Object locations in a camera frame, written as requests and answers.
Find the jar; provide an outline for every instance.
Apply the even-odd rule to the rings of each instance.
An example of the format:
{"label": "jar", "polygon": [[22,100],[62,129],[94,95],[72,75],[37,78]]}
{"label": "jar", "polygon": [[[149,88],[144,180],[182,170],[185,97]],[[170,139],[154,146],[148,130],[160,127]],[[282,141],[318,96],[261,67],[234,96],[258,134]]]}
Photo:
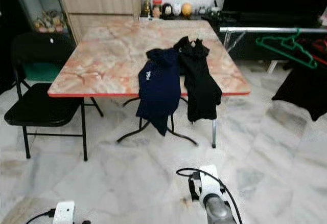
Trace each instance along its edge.
{"label": "jar", "polygon": [[152,16],[160,18],[162,12],[162,0],[152,0]]}

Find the black folding chair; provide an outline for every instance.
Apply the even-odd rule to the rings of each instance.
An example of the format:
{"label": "black folding chair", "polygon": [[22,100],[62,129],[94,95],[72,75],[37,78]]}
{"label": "black folding chair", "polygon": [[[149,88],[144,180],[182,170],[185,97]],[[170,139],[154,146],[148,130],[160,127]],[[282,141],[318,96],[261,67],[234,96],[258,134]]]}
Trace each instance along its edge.
{"label": "black folding chair", "polygon": [[[83,98],[51,98],[47,91],[50,83],[37,83],[30,87],[22,80],[21,66],[27,63],[53,63],[63,66],[74,50],[72,42],[62,34],[25,33],[16,37],[12,44],[12,63],[16,76],[18,101],[7,111],[5,120],[10,125],[22,126],[26,158],[31,158],[28,135],[82,137],[84,161],[87,161],[85,109]],[[28,90],[21,93],[20,83]],[[103,113],[94,98],[93,105],[101,117]],[[28,133],[28,126],[59,127],[67,124],[81,106],[82,134]]]}

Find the chair backrest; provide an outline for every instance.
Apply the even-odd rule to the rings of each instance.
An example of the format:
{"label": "chair backrest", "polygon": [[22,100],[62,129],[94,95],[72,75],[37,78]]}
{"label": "chair backrest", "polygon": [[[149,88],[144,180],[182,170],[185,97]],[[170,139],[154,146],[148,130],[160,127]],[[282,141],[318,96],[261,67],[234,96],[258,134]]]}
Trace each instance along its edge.
{"label": "chair backrest", "polygon": [[64,34],[29,32],[12,42],[12,63],[18,67],[26,63],[53,63],[64,65],[75,46]]}

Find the red table edge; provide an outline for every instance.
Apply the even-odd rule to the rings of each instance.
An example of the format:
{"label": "red table edge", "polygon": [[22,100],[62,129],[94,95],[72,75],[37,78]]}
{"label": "red table edge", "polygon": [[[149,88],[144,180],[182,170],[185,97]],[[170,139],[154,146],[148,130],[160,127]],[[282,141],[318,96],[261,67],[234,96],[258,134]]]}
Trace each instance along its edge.
{"label": "red table edge", "polygon": [[[223,96],[244,96],[249,95],[251,91],[249,92],[243,92],[243,93],[223,93]],[[90,97],[112,97],[112,98],[136,98],[138,97],[138,94],[49,94],[49,97],[52,98],[90,98]],[[182,93],[181,96],[187,96],[187,93]]]}

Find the marble-pattern tabletop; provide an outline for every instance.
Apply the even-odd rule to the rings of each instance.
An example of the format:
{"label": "marble-pattern tabletop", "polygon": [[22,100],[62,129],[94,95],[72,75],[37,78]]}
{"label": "marble-pattern tabletop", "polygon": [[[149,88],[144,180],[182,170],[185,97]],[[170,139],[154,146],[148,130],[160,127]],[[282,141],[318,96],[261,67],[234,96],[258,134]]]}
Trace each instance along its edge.
{"label": "marble-pattern tabletop", "polygon": [[[171,48],[179,39],[199,38],[210,49],[210,74],[223,95],[247,95],[250,86],[210,24],[197,20],[132,21],[117,18],[90,26],[50,87],[51,97],[137,97],[146,52]],[[187,95],[183,77],[182,95]]]}

